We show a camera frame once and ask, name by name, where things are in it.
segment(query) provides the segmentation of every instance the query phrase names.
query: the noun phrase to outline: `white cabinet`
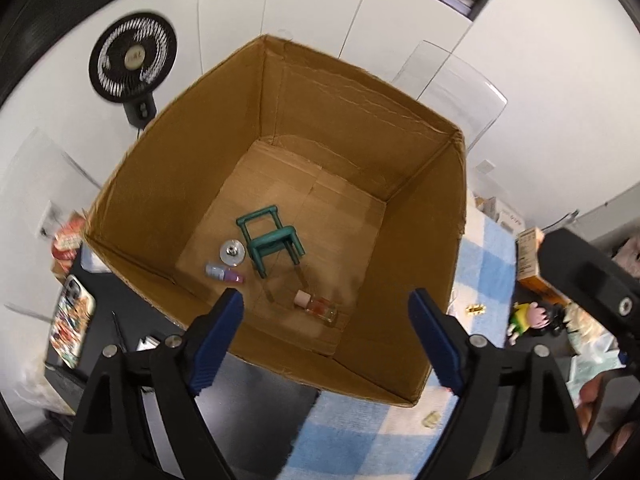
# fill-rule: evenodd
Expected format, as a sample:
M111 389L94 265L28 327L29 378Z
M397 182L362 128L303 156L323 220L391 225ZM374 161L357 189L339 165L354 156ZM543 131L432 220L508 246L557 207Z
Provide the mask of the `white cabinet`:
M260 36L264 0L198 0L202 67L207 72Z
M361 0L266 0L263 34L338 57Z
M470 24L438 0L362 0L340 58L391 82L422 41L451 52Z

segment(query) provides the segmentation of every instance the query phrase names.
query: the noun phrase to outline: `small gold object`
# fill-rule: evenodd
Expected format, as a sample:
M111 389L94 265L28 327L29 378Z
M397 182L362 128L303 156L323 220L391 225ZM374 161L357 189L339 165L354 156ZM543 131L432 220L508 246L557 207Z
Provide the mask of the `small gold object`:
M431 412L422 420L422 425L429 430L434 430L441 418L440 412Z
M470 316L480 316L486 312L486 307L482 303L472 303L465 310Z

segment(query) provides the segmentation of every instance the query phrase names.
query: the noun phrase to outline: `green toy chair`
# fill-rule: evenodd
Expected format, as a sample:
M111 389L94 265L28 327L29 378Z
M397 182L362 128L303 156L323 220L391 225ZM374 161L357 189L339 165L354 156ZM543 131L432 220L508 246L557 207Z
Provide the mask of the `green toy chair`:
M267 214L271 215L277 229L252 240L249 236L249 231L246 228L246 223L249 220L254 220L255 218ZM282 222L278 217L277 206L270 205L268 207L258 209L258 211L254 211L253 213L241 216L236 219L236 224L244 235L244 240L246 240L246 251L249 254L249 257L254 261L255 267L258 269L258 273L261 278L267 277L267 271L264 269L262 259L268 254L277 253L278 251L286 249L294 265L300 264L300 256L305 254L305 250L302 248L302 244L296 234L295 227L291 225L282 226Z

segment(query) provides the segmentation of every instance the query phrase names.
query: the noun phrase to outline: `small figurine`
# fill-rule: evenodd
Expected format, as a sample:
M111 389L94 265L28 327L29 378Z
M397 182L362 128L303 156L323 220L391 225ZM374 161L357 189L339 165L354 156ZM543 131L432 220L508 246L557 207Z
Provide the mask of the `small figurine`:
M532 336L545 333L558 336L565 327L564 308L560 304L533 301L532 303L515 303L513 308L514 313L510 317L507 328L507 337L511 345L514 345L516 340L529 330Z

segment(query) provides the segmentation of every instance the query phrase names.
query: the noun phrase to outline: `cardboard carton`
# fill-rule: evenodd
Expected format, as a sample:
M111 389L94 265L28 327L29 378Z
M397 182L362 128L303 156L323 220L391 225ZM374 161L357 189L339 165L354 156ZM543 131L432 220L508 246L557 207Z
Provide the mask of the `cardboard carton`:
M540 274L538 249L544 238L545 234L537 227L532 227L520 233L517 240L518 272L516 280L529 290L538 293L547 301L567 306L571 303L571 300Z
M204 275L235 218L276 204L306 250L247 258L236 356L292 380L414 404L430 371L407 315L423 286L446 309L465 222L459 129L340 60L268 36L205 74L150 124L96 199L86 240L187 327L225 284ZM269 218L248 224L254 236ZM296 309L333 301L335 326Z
M482 203L482 211L512 235L524 231L524 219L498 197L492 196Z

